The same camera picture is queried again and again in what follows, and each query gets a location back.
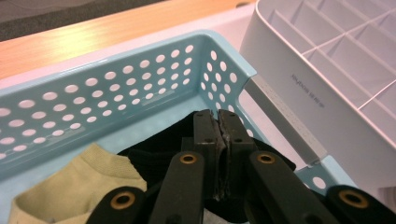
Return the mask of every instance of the organizer compartment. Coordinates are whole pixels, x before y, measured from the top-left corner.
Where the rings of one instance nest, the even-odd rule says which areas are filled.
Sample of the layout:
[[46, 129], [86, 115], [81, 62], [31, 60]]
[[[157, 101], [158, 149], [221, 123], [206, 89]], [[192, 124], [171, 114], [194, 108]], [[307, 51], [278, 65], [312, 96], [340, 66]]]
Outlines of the organizer compartment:
[[344, 31], [348, 31], [364, 22], [364, 18], [356, 13], [350, 7], [346, 7], [341, 1], [338, 0], [318, 0], [308, 1], [312, 4], [319, 13], [328, 17], [331, 21], [335, 22]]
[[340, 66], [334, 64], [326, 54], [315, 50], [306, 54], [305, 58], [357, 108], [370, 100], [372, 96], [370, 92], [350, 77]]
[[[315, 45], [325, 43], [341, 34], [341, 32], [335, 26], [333, 26], [329, 20], [321, 16], [316, 10], [314, 10], [304, 1], [301, 1], [298, 5], [290, 4], [290, 9], [287, 10], [285, 8], [277, 8], [273, 10], [270, 16], [274, 16], [276, 19], [276, 17], [280, 16], [275, 12], [282, 15], [282, 17], [287, 20], [286, 23], [288, 23], [288, 25], [292, 25], [294, 29], [297, 30], [299, 35], [304, 36]], [[267, 20], [270, 23], [273, 22], [271, 17], [268, 17]], [[293, 39], [294, 35], [284, 37], [288, 41], [295, 41]]]
[[345, 0], [351, 7], [356, 8], [362, 15], [373, 19], [387, 12], [387, 8], [372, 0]]
[[395, 8], [396, 7], [396, 2], [393, 0], [380, 0], [380, 2], [389, 8]]
[[395, 96], [396, 96], [396, 79], [388, 88], [386, 88], [384, 91], [378, 94], [378, 96], [376, 96], [376, 99], [378, 99], [378, 101], [381, 104], [386, 106], [387, 109], [392, 112], [394, 117], [396, 116], [396, 104], [394, 98]]
[[390, 36], [372, 24], [351, 32], [351, 35], [370, 50], [378, 60], [396, 70], [396, 36]]
[[396, 78], [381, 62], [348, 37], [323, 46], [320, 50], [372, 95]]
[[376, 99], [365, 105], [361, 112], [372, 122], [375, 126], [384, 133], [388, 134], [391, 139], [396, 138], [396, 125], [394, 120], [396, 119], [394, 111], [390, 111], [382, 103]]
[[396, 11], [389, 13], [384, 18], [380, 18], [376, 21], [376, 24], [384, 31], [388, 32], [392, 36], [396, 36]]
[[312, 49], [315, 45], [279, 12], [274, 11], [269, 18], [269, 22], [271, 22], [277, 32], [279, 32], [285, 39], [289, 40], [291, 45], [295, 47], [297, 51], [303, 53]]

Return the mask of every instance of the white tray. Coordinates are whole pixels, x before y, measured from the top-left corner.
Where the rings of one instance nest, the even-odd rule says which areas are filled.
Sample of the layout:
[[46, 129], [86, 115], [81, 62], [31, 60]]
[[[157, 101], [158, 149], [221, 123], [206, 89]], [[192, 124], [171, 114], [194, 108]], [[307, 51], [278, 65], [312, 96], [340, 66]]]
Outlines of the white tray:
[[396, 1], [261, 0], [241, 54], [260, 75], [247, 91], [316, 152], [303, 159], [330, 154], [365, 190], [396, 186]]

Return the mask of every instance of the plastic basket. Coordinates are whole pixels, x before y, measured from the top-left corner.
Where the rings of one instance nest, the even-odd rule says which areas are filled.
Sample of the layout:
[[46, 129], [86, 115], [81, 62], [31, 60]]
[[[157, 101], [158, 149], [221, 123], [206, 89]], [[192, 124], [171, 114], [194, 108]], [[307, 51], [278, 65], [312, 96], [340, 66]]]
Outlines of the plastic basket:
[[[199, 31], [0, 90], [0, 206], [90, 142], [117, 153], [194, 110], [234, 111], [266, 142], [238, 102], [255, 74], [220, 35]], [[300, 176], [321, 192], [346, 176], [331, 157], [315, 167]]]

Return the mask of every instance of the wooden table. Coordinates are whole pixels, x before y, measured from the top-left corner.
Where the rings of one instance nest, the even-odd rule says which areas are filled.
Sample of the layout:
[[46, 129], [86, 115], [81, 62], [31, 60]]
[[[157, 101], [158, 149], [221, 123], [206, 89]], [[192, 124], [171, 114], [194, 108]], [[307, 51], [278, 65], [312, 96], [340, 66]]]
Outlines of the wooden table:
[[255, 0], [169, 0], [0, 42], [0, 79], [103, 49]]

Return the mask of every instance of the yellow cloth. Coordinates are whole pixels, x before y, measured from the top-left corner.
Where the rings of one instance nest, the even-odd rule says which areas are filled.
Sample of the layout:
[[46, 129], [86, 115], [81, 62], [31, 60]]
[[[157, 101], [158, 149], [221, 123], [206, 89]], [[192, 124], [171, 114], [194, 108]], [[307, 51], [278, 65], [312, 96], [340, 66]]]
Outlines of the yellow cloth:
[[147, 189], [127, 157], [92, 144], [61, 171], [15, 197], [8, 223], [85, 223], [102, 198], [122, 186]]

